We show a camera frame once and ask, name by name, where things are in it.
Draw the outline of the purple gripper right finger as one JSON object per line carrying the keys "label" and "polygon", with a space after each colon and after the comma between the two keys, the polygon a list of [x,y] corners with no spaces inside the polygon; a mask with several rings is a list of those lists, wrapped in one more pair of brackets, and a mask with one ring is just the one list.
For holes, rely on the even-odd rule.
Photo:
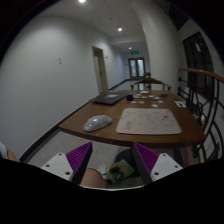
{"label": "purple gripper right finger", "polygon": [[182,169],[167,153],[157,154],[135,142],[132,153],[144,184],[150,184]]}

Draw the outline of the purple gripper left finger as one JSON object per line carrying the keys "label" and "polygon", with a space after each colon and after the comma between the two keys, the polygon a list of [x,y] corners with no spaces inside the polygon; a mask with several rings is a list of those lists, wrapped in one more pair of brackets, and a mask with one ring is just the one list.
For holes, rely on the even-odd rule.
{"label": "purple gripper left finger", "polygon": [[42,169],[79,185],[91,154],[92,143],[88,142],[68,153],[57,153],[42,166]]}

